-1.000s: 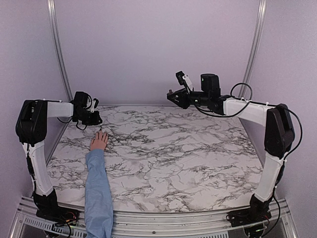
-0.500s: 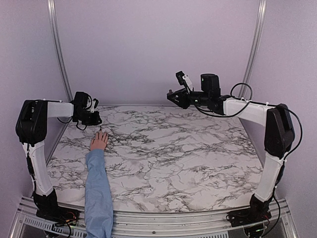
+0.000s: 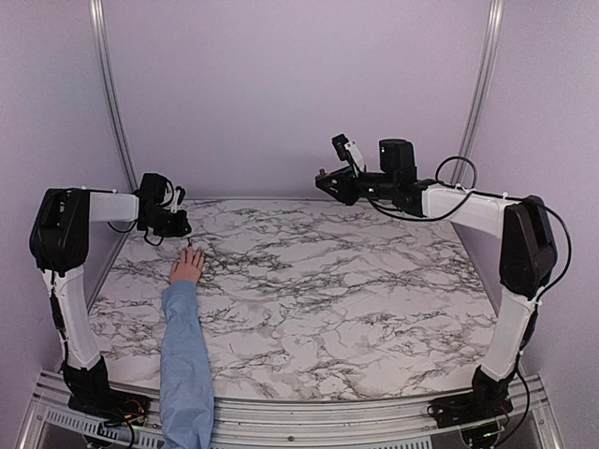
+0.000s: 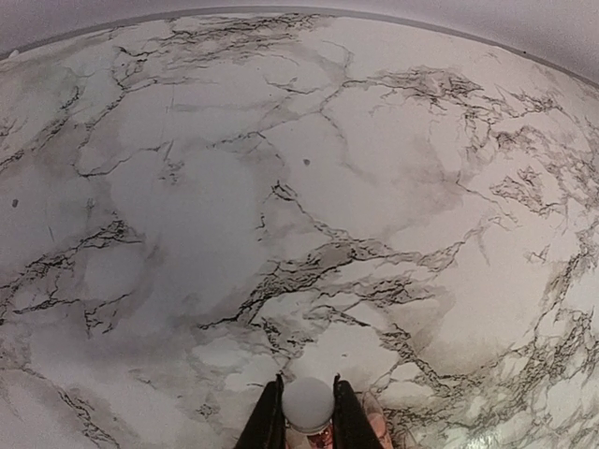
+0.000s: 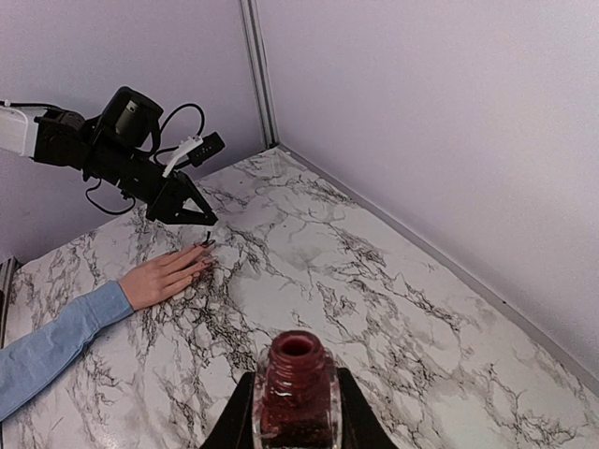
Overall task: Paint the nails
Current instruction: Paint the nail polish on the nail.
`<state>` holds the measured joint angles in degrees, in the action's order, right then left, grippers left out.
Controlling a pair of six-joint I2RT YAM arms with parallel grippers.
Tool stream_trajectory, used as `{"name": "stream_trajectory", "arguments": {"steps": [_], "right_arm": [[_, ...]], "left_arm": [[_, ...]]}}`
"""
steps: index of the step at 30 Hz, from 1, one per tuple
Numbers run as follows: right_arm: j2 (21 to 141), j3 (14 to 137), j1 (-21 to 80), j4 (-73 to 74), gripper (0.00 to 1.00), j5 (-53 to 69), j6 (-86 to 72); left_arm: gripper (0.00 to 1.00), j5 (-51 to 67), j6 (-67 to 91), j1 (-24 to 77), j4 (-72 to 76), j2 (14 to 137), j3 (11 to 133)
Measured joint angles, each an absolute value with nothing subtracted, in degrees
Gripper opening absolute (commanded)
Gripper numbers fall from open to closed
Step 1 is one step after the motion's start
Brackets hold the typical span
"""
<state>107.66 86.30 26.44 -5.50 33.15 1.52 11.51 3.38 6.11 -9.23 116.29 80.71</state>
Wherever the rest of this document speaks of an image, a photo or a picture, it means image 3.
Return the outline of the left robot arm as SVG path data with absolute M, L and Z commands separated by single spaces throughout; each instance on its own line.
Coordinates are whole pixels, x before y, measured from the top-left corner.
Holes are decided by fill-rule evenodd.
M 145 235 L 181 238 L 191 232 L 181 204 L 185 190 L 157 173 L 146 173 L 132 194 L 87 188 L 50 188 L 41 201 L 29 239 L 62 342 L 62 373 L 69 408 L 111 419 L 146 415 L 147 397 L 115 390 L 89 322 L 84 263 L 93 223 L 130 223 Z

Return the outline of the blue sleeved forearm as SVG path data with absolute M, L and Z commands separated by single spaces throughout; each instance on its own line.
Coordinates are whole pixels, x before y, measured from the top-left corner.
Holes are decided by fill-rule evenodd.
M 214 391 L 197 311 L 197 286 L 180 281 L 163 292 L 167 321 L 160 362 L 160 419 L 166 448 L 209 448 Z

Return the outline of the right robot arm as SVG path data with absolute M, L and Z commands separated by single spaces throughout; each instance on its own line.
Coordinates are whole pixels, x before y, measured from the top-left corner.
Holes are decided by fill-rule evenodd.
M 352 206 L 364 199 L 394 220 L 448 221 L 500 240 L 501 305 L 472 390 L 433 400 L 428 413 L 439 428 L 508 414 L 512 410 L 508 387 L 519 376 L 519 361 L 534 332 L 541 297 L 555 283 L 551 275 L 558 250 L 550 223 L 554 213 L 538 196 L 515 198 L 449 184 L 438 177 L 419 179 L 414 147 L 404 139 L 380 141 L 377 172 L 366 168 L 353 140 L 338 135 L 331 143 L 346 166 L 319 171 L 315 186 L 337 201 Z

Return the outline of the mannequin hand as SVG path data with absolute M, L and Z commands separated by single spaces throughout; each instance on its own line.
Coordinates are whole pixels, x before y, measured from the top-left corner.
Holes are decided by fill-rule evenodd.
M 169 283 L 191 282 L 198 284 L 202 277 L 203 267 L 204 253 L 202 250 L 195 250 L 192 246 L 187 246 L 171 268 Z

